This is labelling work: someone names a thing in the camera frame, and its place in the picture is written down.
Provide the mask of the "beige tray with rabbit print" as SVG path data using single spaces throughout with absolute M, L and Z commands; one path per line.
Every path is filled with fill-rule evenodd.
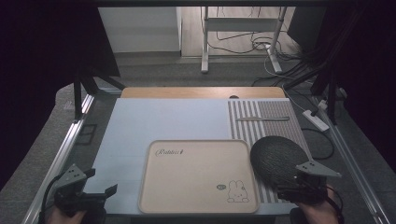
M 260 205 L 243 140 L 162 140 L 148 148 L 139 197 L 146 214 L 251 214 Z

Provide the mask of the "white power strip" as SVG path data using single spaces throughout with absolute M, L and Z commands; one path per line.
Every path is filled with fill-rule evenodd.
M 320 119 L 318 116 L 313 116 L 311 110 L 305 110 L 303 116 L 321 132 L 325 132 L 330 129 L 330 127 L 322 119 Z

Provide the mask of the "wooden table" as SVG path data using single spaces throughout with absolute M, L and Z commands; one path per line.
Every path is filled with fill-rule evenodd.
M 121 93 L 121 98 L 162 98 L 162 99 L 229 99 L 285 98 L 279 87 L 129 87 Z

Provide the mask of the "aluminium rail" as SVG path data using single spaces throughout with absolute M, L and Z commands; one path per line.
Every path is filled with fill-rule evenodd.
M 319 116 L 324 120 L 325 123 L 330 127 L 330 135 L 337 147 L 341 157 L 344 160 L 346 168 L 348 169 L 351 177 L 356 184 L 361 197 L 365 201 L 367 208 L 374 219 L 376 224 L 391 224 L 391 219 L 389 218 L 383 204 L 379 201 L 375 193 L 375 189 L 369 183 L 366 175 L 363 173 L 362 169 L 358 165 L 352 151 L 347 144 L 344 136 L 341 134 L 339 128 L 333 124 L 331 119 L 328 117 L 327 112 L 323 109 L 318 110 Z
M 83 128 L 85 121 L 88 118 L 88 114 L 94 103 L 95 97 L 93 95 L 87 94 L 82 100 L 82 119 L 75 122 L 73 118 L 67 123 L 67 131 L 63 135 L 62 143 L 57 147 L 56 154 L 54 155 L 50 166 L 44 171 L 42 181 L 40 182 L 39 189 L 35 192 L 35 197 L 33 198 L 21 224 L 39 224 L 40 215 L 42 208 L 46 207 L 48 201 L 50 200 L 51 193 L 54 191 L 56 186 L 55 182 L 52 180 L 59 175 L 65 167 L 65 164 L 69 158 L 69 155 L 77 142 L 80 131 Z

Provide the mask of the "white metal desk frame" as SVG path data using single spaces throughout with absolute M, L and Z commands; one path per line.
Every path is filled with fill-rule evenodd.
M 265 45 L 265 50 L 269 56 L 271 65 L 277 75 L 282 73 L 281 66 L 276 57 L 276 43 L 284 23 L 287 7 L 281 7 L 276 18 L 228 18 L 228 17 L 209 17 L 209 8 L 204 7 L 202 19 L 203 46 L 201 72 L 208 73 L 209 54 L 208 54 L 208 34 L 211 32 L 242 32 L 242 33 L 272 33 L 272 42 Z

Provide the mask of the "light blue board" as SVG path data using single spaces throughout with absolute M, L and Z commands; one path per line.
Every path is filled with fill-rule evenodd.
M 94 161 L 96 175 L 85 187 L 98 192 L 118 185 L 106 202 L 111 215 L 141 216 L 139 197 L 149 146 L 162 140 L 239 140 L 231 136 L 230 101 L 280 99 L 117 100 Z M 282 215 L 292 203 L 262 203 L 254 215 Z

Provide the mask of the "dark round woven placemat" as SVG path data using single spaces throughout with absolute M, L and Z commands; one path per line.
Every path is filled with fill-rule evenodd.
M 250 163 L 256 176 L 265 186 L 296 188 L 297 165 L 308 161 L 304 150 L 282 136 L 259 139 L 250 150 Z

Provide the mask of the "grey striped placemat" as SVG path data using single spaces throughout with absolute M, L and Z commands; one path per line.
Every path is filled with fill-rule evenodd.
M 261 138 L 266 136 L 282 136 L 298 144 L 310 158 L 310 152 L 298 120 L 294 115 L 289 101 L 230 101 L 228 103 L 231 136 L 233 139 L 243 140 L 247 143 L 249 153 L 247 161 L 250 163 L 250 150 L 252 146 Z M 290 117 L 287 121 L 236 121 L 244 117 L 279 118 Z M 254 177 L 258 185 L 259 198 L 262 203 L 284 203 L 277 197 L 276 189 L 265 186 L 256 176 Z

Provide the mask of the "black metal strut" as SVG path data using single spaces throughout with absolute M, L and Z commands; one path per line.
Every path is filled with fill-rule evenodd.
M 320 95 L 327 91 L 328 109 L 327 116 L 333 125 L 336 124 L 335 120 L 335 102 L 336 102 L 336 74 L 331 68 L 322 69 L 311 87 L 313 95 Z
M 125 85 L 121 84 L 112 77 L 99 76 L 99 78 L 121 91 L 123 91 L 126 88 Z M 82 119 L 82 115 L 83 115 L 81 88 L 84 88 L 89 95 L 95 95 L 99 91 L 99 87 L 96 84 L 96 81 L 93 76 L 82 75 L 82 74 L 75 75 L 73 87 L 74 87 L 75 122 L 78 122 L 79 120 Z

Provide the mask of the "person's right hand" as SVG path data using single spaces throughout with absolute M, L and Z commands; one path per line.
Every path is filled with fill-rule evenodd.
M 336 194 L 332 186 L 327 186 L 327 198 L 315 205 L 297 203 L 290 210 L 291 224 L 345 224 L 341 208 L 334 199 Z

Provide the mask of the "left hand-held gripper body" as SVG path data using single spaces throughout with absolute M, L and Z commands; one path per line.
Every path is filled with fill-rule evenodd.
M 83 172 L 72 164 L 60 177 L 54 194 L 55 205 L 67 216 L 86 211 L 88 217 L 106 217 L 106 201 L 97 201 L 93 193 L 84 192 L 87 180 Z

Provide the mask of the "white cabinet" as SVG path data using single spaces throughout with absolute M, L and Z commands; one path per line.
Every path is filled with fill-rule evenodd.
M 99 7 L 115 53 L 181 51 L 180 7 Z

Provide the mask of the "thin grey bar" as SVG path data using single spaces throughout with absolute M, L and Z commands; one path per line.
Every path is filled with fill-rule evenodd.
M 290 117 L 279 117 L 279 118 L 261 118 L 261 117 L 244 117 L 238 118 L 236 121 L 287 121 Z

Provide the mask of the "person's left hand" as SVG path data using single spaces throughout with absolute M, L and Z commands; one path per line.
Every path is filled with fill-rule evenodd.
M 81 224 L 85 215 L 86 211 L 78 211 L 69 217 L 58 207 L 54 207 L 45 224 Z

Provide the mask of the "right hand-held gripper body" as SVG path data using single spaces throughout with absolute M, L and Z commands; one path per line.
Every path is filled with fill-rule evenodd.
M 307 161 L 296 166 L 297 203 L 319 204 L 328 197 L 327 178 L 342 175 L 317 161 Z

